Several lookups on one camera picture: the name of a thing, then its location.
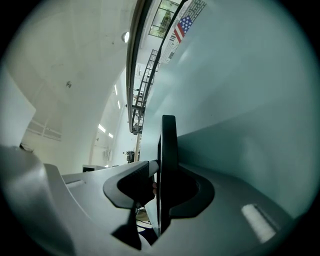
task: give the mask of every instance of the white curved surface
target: white curved surface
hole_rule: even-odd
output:
[[[174,115],[182,163],[248,182],[292,217],[319,183],[319,65],[275,2],[206,1],[155,74],[140,160],[157,158],[162,115]]]
[[[128,44],[121,37],[130,30],[136,2],[44,0],[21,25],[3,58],[36,109],[33,121],[40,126],[30,127],[38,133],[26,141],[34,142],[35,152],[45,156],[41,160],[49,160],[62,174],[79,173],[89,164],[107,100],[126,66]],[[120,113],[118,100],[124,106],[116,99],[114,115]],[[109,118],[106,127],[112,134],[114,120]],[[46,140],[43,133],[55,140]]]

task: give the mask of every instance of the metal railing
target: metal railing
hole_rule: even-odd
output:
[[[126,98],[127,98],[127,108],[128,108],[128,119],[129,119],[129,130],[131,133],[138,134],[142,132],[143,129],[143,122],[140,128],[140,123],[139,120],[141,119],[141,116],[144,116],[145,113],[145,106],[147,103],[147,98],[149,95],[149,90],[150,86],[153,84],[154,77],[155,77],[155,72],[159,68],[159,60],[161,56],[161,50],[162,46],[165,42],[165,39],[168,35],[169,29],[173,25],[177,14],[179,13],[181,7],[184,5],[184,3],[187,0],[182,0],[181,3],[179,4],[178,8],[176,9],[171,22],[164,34],[164,37],[162,39],[161,45],[159,47],[159,50],[156,53],[156,56],[153,60],[153,63],[157,63],[157,65],[153,65],[152,68],[150,69],[150,72],[148,73],[148,79],[147,83],[144,86],[143,90],[143,97],[142,97],[142,102],[141,102],[141,109],[139,111],[139,118],[138,118],[138,123],[136,125],[137,129],[134,129],[134,120],[135,120],[135,115],[136,115],[136,110],[137,108],[134,109],[135,106],[133,106],[133,98],[134,98],[134,77],[135,77],[135,70],[136,70],[136,63],[137,63],[137,56],[138,56],[138,50],[139,50],[139,44],[142,36],[142,31],[143,31],[143,26],[148,14],[148,10],[151,6],[151,0],[138,0],[136,4],[136,8],[134,10],[133,18],[132,18],[132,23],[131,23],[131,29],[130,29],[130,36],[131,39],[128,44],[128,51],[127,51],[127,59],[126,59]]]
[[[139,89],[134,89],[134,91],[137,91],[137,95],[133,93],[133,99],[135,100],[135,103],[132,105],[132,133],[134,134],[141,134],[143,129],[143,118],[144,113],[146,109],[146,103],[149,93],[145,93],[147,86],[150,81],[150,85],[154,83],[155,77],[153,76],[151,79],[151,72],[155,64],[155,60],[157,57],[157,50],[152,50],[151,55],[149,57],[149,60],[147,62],[147,65],[145,67],[140,87]],[[155,71],[157,72],[159,69],[159,62],[156,64]]]

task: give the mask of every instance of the white panel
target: white panel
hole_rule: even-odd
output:
[[[19,36],[17,41],[14,41],[9,47],[9,49],[12,49],[12,51],[9,51],[12,54],[6,59],[5,64],[15,84],[32,104],[33,97],[39,91],[44,80],[30,63],[26,53],[23,51],[24,46],[18,40]]]
[[[0,67],[0,144],[18,147],[35,108],[19,90],[3,64]]]

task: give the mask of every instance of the ceiling light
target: ceiling light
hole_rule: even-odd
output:
[[[106,132],[106,129],[101,124],[98,125],[98,128],[104,133]]]
[[[125,32],[122,34],[121,38],[122,38],[122,41],[124,41],[125,43],[127,43],[129,41],[129,36],[130,36],[130,33],[129,32]]]

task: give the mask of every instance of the fluorescent light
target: fluorescent light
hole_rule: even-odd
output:
[[[129,41],[129,36],[130,36],[129,32],[125,33],[125,35],[124,35],[124,42],[125,43],[127,43]]]
[[[101,124],[98,125],[98,128],[104,133],[106,132],[106,129]]]

